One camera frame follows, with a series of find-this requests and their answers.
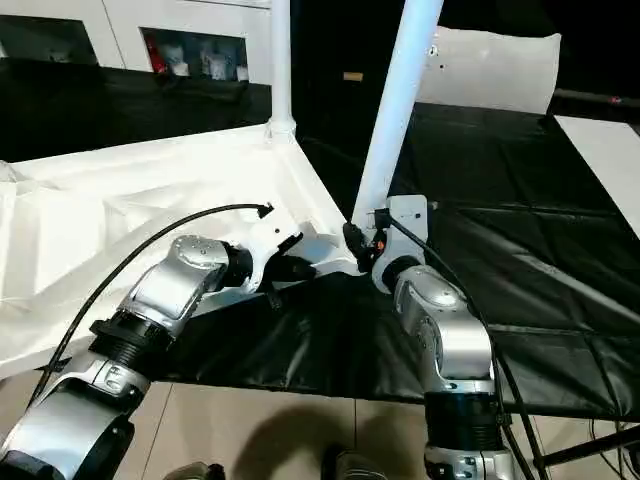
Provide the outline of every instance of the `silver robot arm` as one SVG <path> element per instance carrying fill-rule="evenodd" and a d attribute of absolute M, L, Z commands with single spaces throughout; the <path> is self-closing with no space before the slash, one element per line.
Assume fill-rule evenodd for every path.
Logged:
<path fill-rule="evenodd" d="M 400 322 L 422 357 L 427 475 L 432 480 L 512 480 L 488 332 L 463 293 L 425 265 L 422 248 L 389 221 L 392 217 L 426 239 L 426 199 L 389 197 L 386 207 L 372 212 L 364 234 L 351 224 L 344 233 L 361 271 L 371 272 L 381 292 L 393 294 Z"/>
<path fill-rule="evenodd" d="M 299 233 L 282 228 L 276 231 L 284 236 Z M 0 477 L 112 478 L 133 437 L 129 417 L 203 295 L 223 287 L 255 291 L 255 278 L 262 279 L 281 242 L 270 238 L 250 252 L 199 236 L 177 238 L 113 317 L 92 325 L 89 350 L 71 359 L 10 432 L 0 450 Z"/>

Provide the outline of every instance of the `black tarp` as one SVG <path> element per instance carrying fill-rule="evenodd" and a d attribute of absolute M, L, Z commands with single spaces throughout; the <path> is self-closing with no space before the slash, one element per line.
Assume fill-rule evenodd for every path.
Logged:
<path fill-rule="evenodd" d="M 348 89 L 299 128 L 347 217 L 367 140 Z M 234 95 L 142 73 L 5 60 L 0 158 L 268 118 L 268 89 Z M 531 413 L 640 419 L 640 244 L 553 118 L 417 105 L 392 190 L 431 202 L 429 242 L 483 310 Z M 415 352 L 390 298 L 366 277 L 333 274 L 281 295 L 278 311 L 259 298 L 193 319 L 167 378 L 420 400 Z"/>

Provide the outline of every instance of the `black connector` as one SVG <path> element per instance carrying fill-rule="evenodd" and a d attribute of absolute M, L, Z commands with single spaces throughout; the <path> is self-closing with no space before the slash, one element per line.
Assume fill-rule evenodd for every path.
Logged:
<path fill-rule="evenodd" d="M 376 228 L 378 230 L 384 230 L 391 226 L 391 214 L 388 208 L 380 208 L 373 212 L 373 218 L 376 222 Z"/>
<path fill-rule="evenodd" d="M 256 207 L 256 210 L 258 211 L 258 216 L 260 218 L 264 218 L 267 215 L 269 215 L 271 212 L 273 212 L 273 207 L 270 204 L 259 205 L 258 207 Z"/>

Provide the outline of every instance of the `black surface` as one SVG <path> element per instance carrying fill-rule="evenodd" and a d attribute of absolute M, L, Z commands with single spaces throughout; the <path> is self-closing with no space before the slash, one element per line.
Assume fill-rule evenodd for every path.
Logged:
<path fill-rule="evenodd" d="M 233 100 L 199 88 L 3 61 L 0 104 L 11 121 L 0 158 L 268 118 L 266 87 Z M 370 101 L 353 85 L 334 86 L 323 105 L 309 100 L 321 108 L 315 121 L 300 122 L 300 144 L 347 217 L 372 126 L 358 119 Z M 429 242 L 485 313 L 531 413 L 640 419 L 638 240 L 553 119 L 418 105 L 392 192 L 432 202 Z M 279 311 L 259 298 L 193 319 L 167 378 L 422 401 L 415 352 L 370 280 L 333 274 L 281 296 Z"/>

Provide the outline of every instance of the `floor tile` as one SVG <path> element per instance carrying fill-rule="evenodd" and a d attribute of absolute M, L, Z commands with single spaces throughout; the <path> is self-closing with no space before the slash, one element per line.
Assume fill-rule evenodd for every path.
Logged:
<path fill-rule="evenodd" d="M 136 433 L 120 463 L 115 480 L 140 480 L 171 391 L 171 383 L 154 383 L 131 416 Z"/>
<path fill-rule="evenodd" d="M 33 370 L 0 380 L 0 445 L 22 417 L 41 374 Z"/>
<path fill-rule="evenodd" d="M 531 420 L 531 426 L 533 427 L 533 433 L 535 434 L 536 441 L 538 442 L 538 448 L 540 448 L 540 453 L 544 455 L 544 445 L 542 442 L 542 438 L 540 437 L 540 430 L 537 424 L 538 418 L 539 417 L 531 416 L 530 420 Z M 531 450 L 531 445 L 529 444 L 529 440 L 527 438 L 527 433 L 524 429 L 524 424 L 522 423 L 522 418 L 520 417 L 520 415 L 511 415 L 511 420 L 512 420 L 511 431 L 513 432 L 513 436 L 516 438 L 516 441 L 518 442 L 520 450 L 522 451 L 522 455 L 524 455 L 525 459 L 527 460 L 529 469 L 534 474 L 534 476 L 536 478 L 540 478 L 538 475 L 538 471 L 533 466 L 533 452 Z M 511 448 L 506 438 L 504 438 L 504 436 L 503 436 L 503 442 L 505 447 Z M 520 468 L 520 465 L 518 465 L 518 462 L 516 461 L 515 457 L 513 458 L 513 463 L 515 465 L 517 478 L 520 480 L 524 480 L 525 476 L 522 473 L 522 469 Z M 547 475 L 549 476 L 549 478 L 551 478 L 551 472 L 548 469 L 547 469 Z"/>
<path fill-rule="evenodd" d="M 562 417 L 536 417 L 536 422 L 543 439 L 545 453 L 552 453 L 590 440 L 589 420 Z M 595 424 L 596 436 L 613 433 L 613 422 L 598 421 Z M 606 453 L 607 458 L 617 465 L 615 451 Z M 599 455 L 576 460 L 563 465 L 550 467 L 553 480 L 617 480 Z"/>
<path fill-rule="evenodd" d="M 203 461 L 228 479 L 317 480 L 325 449 L 353 438 L 353 400 L 176 384 L 144 479 Z"/>
<path fill-rule="evenodd" d="M 426 478 L 424 407 L 356 400 L 356 449 L 392 480 Z"/>

